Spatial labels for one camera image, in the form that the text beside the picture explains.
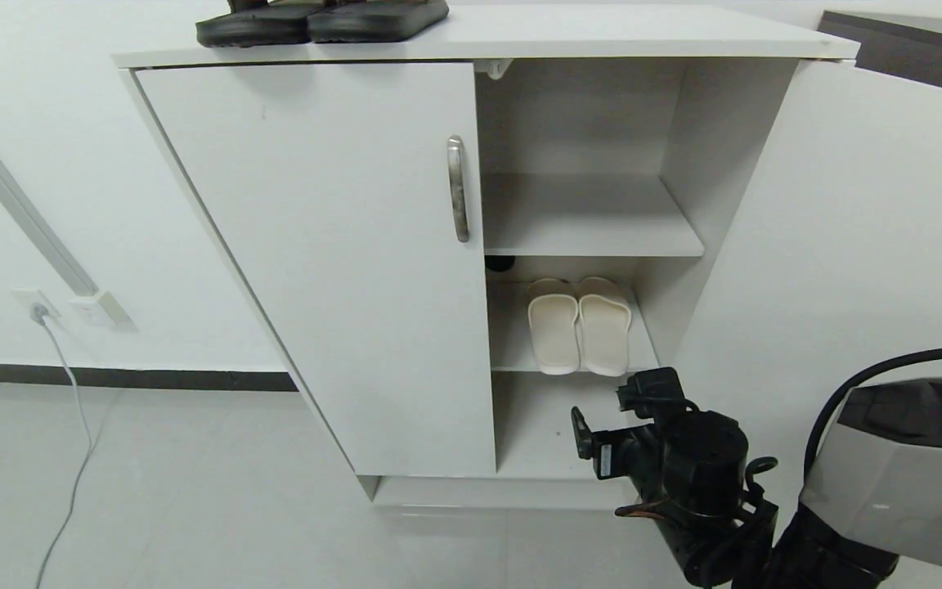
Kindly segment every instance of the open cabinet door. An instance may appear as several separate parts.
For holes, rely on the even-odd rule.
[[[787,506],[835,388],[939,346],[942,89],[801,63],[676,354],[685,394],[780,459]]]

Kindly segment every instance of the cabinet top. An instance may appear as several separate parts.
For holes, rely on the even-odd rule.
[[[195,44],[194,19],[190,33]],[[119,68],[495,57],[748,56],[853,59],[859,44],[704,5],[456,5],[403,43],[202,47],[120,53]]]

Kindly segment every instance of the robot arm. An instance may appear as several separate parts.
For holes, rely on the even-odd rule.
[[[942,380],[860,385],[931,359],[942,349],[871,366],[835,392],[809,437],[806,484],[775,547],[777,507],[754,480],[775,459],[747,462],[737,422],[685,399],[674,369],[636,373],[617,391],[622,411],[651,424],[591,432],[574,407],[576,451],[599,479],[626,476],[638,488],[642,502],[616,514],[655,519],[691,585],[873,589],[900,555],[942,566]]]

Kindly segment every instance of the wall socket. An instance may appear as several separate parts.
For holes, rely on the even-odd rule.
[[[14,295],[16,302],[24,306],[26,312],[31,312],[31,305],[38,303],[46,307],[46,310],[49,312],[49,317],[61,316],[61,313],[57,312],[56,307],[49,302],[49,299],[46,299],[46,295],[42,294],[42,291],[38,290],[38,288],[11,288],[10,292]]]
[[[119,305],[107,290],[97,291],[97,294],[90,297],[69,299],[68,305],[78,312],[83,321],[96,327],[119,327],[120,324],[131,321],[123,306]]]

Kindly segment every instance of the black robotic gripper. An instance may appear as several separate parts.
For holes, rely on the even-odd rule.
[[[572,408],[576,454],[594,463],[599,480],[628,477],[639,491],[640,503],[616,514],[655,519],[691,585],[758,586],[777,506],[763,499],[754,476],[777,460],[746,463],[747,436],[737,422],[700,411],[685,398],[673,368],[636,373],[617,389],[617,399],[621,411],[650,421],[592,432]]]

